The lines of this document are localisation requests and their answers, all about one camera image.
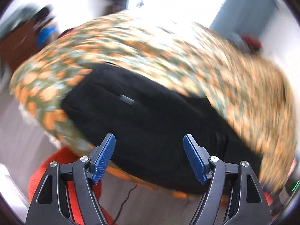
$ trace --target brown cabinet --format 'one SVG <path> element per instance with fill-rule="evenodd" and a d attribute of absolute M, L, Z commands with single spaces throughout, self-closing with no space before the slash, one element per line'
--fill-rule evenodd
<path fill-rule="evenodd" d="M 38 52 L 34 25 L 35 22 L 29 20 L 0 41 L 1 60 L 10 66 L 12 73 L 20 64 Z"/>

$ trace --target green light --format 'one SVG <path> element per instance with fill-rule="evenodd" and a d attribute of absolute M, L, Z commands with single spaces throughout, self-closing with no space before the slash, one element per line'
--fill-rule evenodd
<path fill-rule="evenodd" d="M 292 189 L 292 192 L 294 192 L 294 190 L 298 187 L 298 184 L 300 183 L 300 181 L 298 181 L 297 183 L 296 183 L 296 185 L 293 187 L 293 189 Z"/>

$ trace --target floral fabric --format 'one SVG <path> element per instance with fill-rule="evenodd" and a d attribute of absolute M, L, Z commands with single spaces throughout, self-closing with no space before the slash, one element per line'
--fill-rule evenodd
<path fill-rule="evenodd" d="M 143 8 L 94 19 L 25 61 L 11 92 L 49 134 L 86 155 L 93 146 L 60 102 L 104 62 L 187 96 L 206 95 L 247 146 L 263 155 L 260 181 L 274 191 L 285 184 L 296 147 L 287 78 L 271 62 L 243 55 L 197 23 L 175 23 Z"/>

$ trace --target red fabric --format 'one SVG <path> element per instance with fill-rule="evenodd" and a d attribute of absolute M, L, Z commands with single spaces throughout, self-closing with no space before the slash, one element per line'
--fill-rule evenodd
<path fill-rule="evenodd" d="M 267 199 L 267 202 L 268 202 L 268 205 L 272 205 L 273 203 L 273 198 L 267 193 L 267 192 L 264 192 L 265 194 L 265 198 Z"/>
<path fill-rule="evenodd" d="M 28 194 L 29 194 L 29 200 L 31 201 L 33 198 L 33 195 L 39 185 L 40 180 L 42 179 L 44 172 L 46 171 L 47 167 L 50 165 L 50 162 L 56 161 L 59 164 L 67 164 L 71 162 L 75 162 L 78 160 L 78 156 L 76 156 L 68 147 L 63 147 L 56 153 L 54 153 L 52 156 L 50 156 L 39 168 L 38 170 L 32 175 L 29 186 L 28 186 Z M 68 181 L 68 192 L 69 192 L 69 198 L 70 198 L 70 205 L 74 217 L 74 221 L 80 225 L 84 225 L 81 213 L 79 210 L 76 193 L 75 193 L 75 186 L 73 181 Z M 97 185 L 93 186 L 93 189 L 95 191 L 96 197 L 99 200 L 101 196 L 101 182 L 98 182 Z M 111 224 L 113 222 L 112 217 L 108 214 L 106 210 L 104 210 L 103 207 L 101 207 L 103 214 L 108 221 L 108 224 Z"/>
<path fill-rule="evenodd" d="M 255 46 L 259 49 L 262 49 L 262 44 L 260 43 L 259 40 L 254 39 L 252 36 L 250 35 L 242 35 L 241 36 L 242 39 L 250 46 Z"/>

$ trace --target black cable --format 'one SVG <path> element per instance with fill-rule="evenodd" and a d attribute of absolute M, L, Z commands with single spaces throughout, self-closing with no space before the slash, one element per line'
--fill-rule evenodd
<path fill-rule="evenodd" d="M 128 192 L 127 198 L 126 198 L 126 199 L 123 201 L 123 203 L 121 204 L 121 207 L 120 207 L 120 209 L 119 209 L 119 211 L 118 211 L 118 214 L 117 214 L 117 216 L 115 217 L 115 220 L 112 222 L 111 225 L 114 225 L 114 224 L 117 222 L 117 220 L 119 219 L 119 216 L 120 216 L 121 211 L 122 211 L 122 209 L 123 209 L 123 205 L 124 205 L 124 204 L 126 203 L 126 201 L 129 199 L 130 192 L 131 192 L 132 190 L 134 190 L 136 187 L 137 187 L 137 185 L 136 185 L 133 189 L 131 189 L 131 190 Z"/>

